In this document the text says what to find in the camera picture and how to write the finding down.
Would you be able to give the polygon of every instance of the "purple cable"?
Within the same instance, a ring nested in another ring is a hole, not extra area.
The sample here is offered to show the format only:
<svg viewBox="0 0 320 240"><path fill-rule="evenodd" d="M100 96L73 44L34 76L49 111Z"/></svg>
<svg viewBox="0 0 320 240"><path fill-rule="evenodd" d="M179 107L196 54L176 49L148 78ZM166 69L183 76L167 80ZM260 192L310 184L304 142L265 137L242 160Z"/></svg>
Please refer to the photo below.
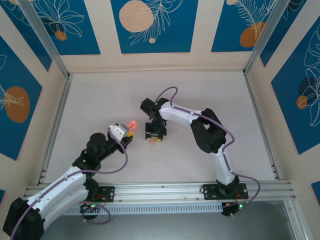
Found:
<svg viewBox="0 0 320 240"><path fill-rule="evenodd" d="M83 218L83 220L85 220L85 223L93 224L93 225L103 225L103 224L107 224L108 222L110 222L110 220L111 220L111 214L110 214L109 210L108 210L104 205L102 205L102 204L100 204L100 203L97 203L97 202L93 202L93 201L81 201L81 202L79 202L79 203L80 203L80 204L90 204L90 205L95 204L95 205L99 206L99 208L105 210L105 211L108 213L108 216L109 216L106 221L102 221L102 222L88 221L88 220L85 219L85 212L90 209L90 207L88 207L87 209L85 209L85 210L83 211L83 213L82 213L82 215L81 215L81 217Z"/></svg>
<svg viewBox="0 0 320 240"><path fill-rule="evenodd" d="M170 90L170 89L175 89L175 93L172 95L172 97L171 97L171 99L170 99L170 105L171 105L171 107L173 107L174 109L177 109L177 110L179 110L179 111L183 111L183 112L185 112L185 113L191 114L190 111L188 111L188 110L186 110L186 109L183 109L183 108L181 108L181 107L178 107L178 106L173 105L172 101L173 101L174 97L175 97L175 96L177 95L177 93L178 93L178 88L177 88L176 86L168 87L167 89L165 89L164 91L162 91L162 92L159 94L159 96L156 98L156 101L155 101L155 102L157 102L157 101L159 100L159 98L161 97L162 94L164 94L166 91L168 91L168 90ZM235 173L235 172L233 172L233 171L231 170L230 165L229 165L229 163L228 163L227 156L225 155L225 150L226 150L227 147L229 147L231 144L233 144L233 143L235 142L235 140L236 140L236 139L235 139L235 136L234 136L227 128L225 128L222 124L220 124L220 123L218 123L217 121L211 119L210 117L207 117L207 116L204 116L204 115L202 115L202 114L195 113L195 112L193 113L193 115L198 116L198 117L201 117L201 118L203 118L203 119L206 119L206 120L212 122L213 124L215 124L216 126L218 126L219 128L221 128L222 130L224 130L226 133L228 133L229 136L231 137L231 141L228 142L226 145L224 145L223 148L222 148L223 159L224 159L224 162L225 162L226 167L228 168L228 170L229 170L229 172L230 172L231 174L233 174L233 175L235 175L235 176L237 176L237 177L241 177L241 178L245 178L245 179L249 179L249 180L255 181L255 182L258 184L258 189L257 189L255 195L253 195L253 197L248 201L248 203L247 203L245 206L251 204L251 203L254 201L254 199L258 196L258 194L259 194L259 192L260 192L260 190L261 190L261 184L260 184L260 182L259 182L257 179L255 179L255 178L253 178L253 177L245 176L245 175L241 175L241 174L237 174L237 173Z"/></svg>
<svg viewBox="0 0 320 240"><path fill-rule="evenodd" d="M128 163L128 154L127 154L127 151L125 149L125 147L122 145L122 143L120 141L118 141L113 135L112 133L110 132L110 130L108 129L108 133L110 134L111 138L113 140L116 141L117 144L120 145L120 147L122 148L123 152L124 152L124 155L125 155L125 162L123 164L122 167L120 167L119 169L117 170L114 170L114 171L95 171L95 170L80 170L80 171L75 171L71 174L69 174L67 176L67 179L74 176L74 175L77 175L79 173L94 173L94 174L115 174L117 172L120 172L122 169L125 168L125 166L127 165ZM66 181L64 178L60 179L59 181L57 181L54 185L52 185L50 188L48 188L44 193L42 193L40 196L39 196L39 199L38 201L40 201L46 194L48 194L50 191L52 191L56 186L58 186L59 184L61 184L63 181ZM19 227L19 225L21 224L22 220L25 218L25 216L28 214L28 212L33 208L34 205L36 205L36 203L38 202L37 200L35 200L33 203L30 204L30 206L24 211L24 213L21 215L21 217L19 218L19 220L17 221L16 225L14 226L13 228L13 231L11 233L11 236L10 236L10 240L14 240L14 236L16 234L16 231Z"/></svg>

